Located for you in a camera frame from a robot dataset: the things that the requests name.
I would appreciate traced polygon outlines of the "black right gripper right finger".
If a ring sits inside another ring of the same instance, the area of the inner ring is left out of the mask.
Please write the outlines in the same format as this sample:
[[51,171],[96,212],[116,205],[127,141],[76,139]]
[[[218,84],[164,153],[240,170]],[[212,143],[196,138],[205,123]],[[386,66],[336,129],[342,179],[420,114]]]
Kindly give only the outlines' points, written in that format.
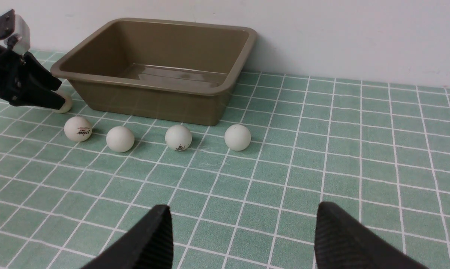
[[426,268],[330,201],[318,206],[314,253],[319,269]]

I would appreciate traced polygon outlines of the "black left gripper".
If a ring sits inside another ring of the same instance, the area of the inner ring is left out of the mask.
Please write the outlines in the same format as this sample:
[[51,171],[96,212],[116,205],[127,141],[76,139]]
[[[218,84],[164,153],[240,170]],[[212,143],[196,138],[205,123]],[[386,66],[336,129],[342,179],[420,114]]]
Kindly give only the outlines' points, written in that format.
[[[21,89],[18,86],[21,83],[19,70],[23,60],[27,73],[48,90]],[[12,106],[61,109],[66,103],[65,98],[56,92],[61,85],[62,81],[54,77],[31,52],[26,52],[22,57],[11,49],[0,46],[0,99]]]

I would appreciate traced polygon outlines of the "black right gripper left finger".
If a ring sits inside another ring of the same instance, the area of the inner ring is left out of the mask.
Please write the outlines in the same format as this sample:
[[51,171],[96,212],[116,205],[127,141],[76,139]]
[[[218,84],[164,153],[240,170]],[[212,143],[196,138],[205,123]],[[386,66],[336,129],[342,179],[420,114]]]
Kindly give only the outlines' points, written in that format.
[[156,205],[84,269],[171,269],[174,244],[170,207]]

